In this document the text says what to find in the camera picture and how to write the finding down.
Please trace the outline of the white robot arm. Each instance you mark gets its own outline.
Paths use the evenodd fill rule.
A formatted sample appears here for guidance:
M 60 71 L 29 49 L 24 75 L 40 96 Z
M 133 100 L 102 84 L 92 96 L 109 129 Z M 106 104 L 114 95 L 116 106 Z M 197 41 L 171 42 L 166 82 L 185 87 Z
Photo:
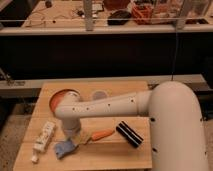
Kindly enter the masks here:
M 68 136 L 79 131 L 82 118 L 148 114 L 152 171 L 209 171 L 200 104 L 181 82 L 86 102 L 77 91 L 62 90 L 51 98 L 50 109 Z

